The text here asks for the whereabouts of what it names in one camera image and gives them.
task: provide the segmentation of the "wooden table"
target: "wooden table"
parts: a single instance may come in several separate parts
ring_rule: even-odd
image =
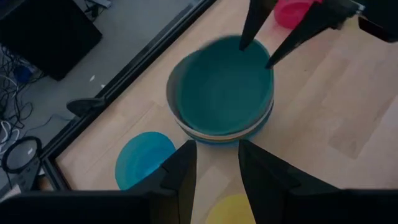
[[[167,106],[168,76],[203,44],[240,34],[248,3],[217,1],[58,157],[73,189],[118,189],[119,152],[144,131],[164,133],[177,148],[189,139]],[[256,39],[273,53],[289,32],[270,15]],[[398,45],[361,31],[352,19],[275,66],[274,111],[252,141],[337,187],[398,188],[397,86]],[[198,143],[192,223],[204,223],[219,199],[244,193],[237,149]]]

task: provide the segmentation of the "black cable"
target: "black cable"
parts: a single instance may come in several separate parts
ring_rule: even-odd
[[[34,128],[30,128],[30,129],[26,130],[26,131],[25,131],[25,134],[24,134],[23,136],[25,136],[29,131],[33,131],[33,130],[36,130],[36,129],[38,129],[38,128],[42,128],[42,127],[46,126],[47,124],[49,124],[49,122],[51,121],[51,119],[52,119],[54,116],[58,116],[58,118],[61,119],[62,121],[71,121],[71,120],[72,120],[72,119],[63,118],[62,116],[60,116],[60,115],[58,115],[58,114],[53,114],[53,115],[50,116],[50,118],[49,118],[45,123],[43,123],[43,124],[41,124],[41,125],[39,125],[39,126],[36,126],[36,127],[34,127]]]
[[[23,102],[24,94],[31,84],[43,79],[45,74],[41,72],[38,77],[31,78],[27,83],[18,83],[16,80],[15,83],[17,86],[15,86],[15,83],[10,82],[9,78],[13,79],[14,70],[17,66],[29,65],[29,63],[23,61],[21,57],[13,54],[5,47],[0,47],[0,50],[3,54],[0,60],[0,74],[3,77],[3,79],[1,79],[2,82],[0,82],[0,119],[2,121],[7,121],[11,126],[9,131],[4,130],[8,132],[7,139],[0,142],[0,144],[6,144],[11,136],[13,136],[12,131],[15,128],[23,129],[25,127],[24,121],[28,119],[33,112],[33,104],[31,102]]]

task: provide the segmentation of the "pink bowl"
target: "pink bowl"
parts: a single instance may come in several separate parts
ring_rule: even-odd
[[[315,1],[323,0],[279,0],[274,8],[275,20],[285,28],[294,29]]]

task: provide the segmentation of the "blue bowl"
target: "blue bowl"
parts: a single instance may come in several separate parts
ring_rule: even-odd
[[[150,175],[175,152],[171,140],[157,132],[132,138],[116,161],[115,178],[121,190],[127,190]]]

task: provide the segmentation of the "white cable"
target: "white cable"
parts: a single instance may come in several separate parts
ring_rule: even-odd
[[[9,77],[7,77],[5,75],[0,75],[0,77],[8,79],[10,82],[12,82],[12,84],[14,84],[16,86],[17,91],[12,95],[12,97],[14,97],[17,94],[18,90],[19,90],[18,84],[14,80],[10,79]]]
[[[19,139],[19,135],[21,134],[21,131],[19,129],[13,129],[11,130],[11,124],[8,121],[1,121],[0,122],[2,129],[4,130],[4,132],[6,133],[6,136],[1,140],[2,144],[0,144],[0,155],[3,155],[4,153],[6,153],[7,149],[2,151],[3,147],[7,144],[7,142],[9,141],[8,139],[8,130],[7,128],[4,126],[4,124],[8,125],[8,128],[10,129],[10,134],[12,135],[12,133],[14,131],[17,132],[17,136],[14,139],[14,142],[12,142],[13,144]]]

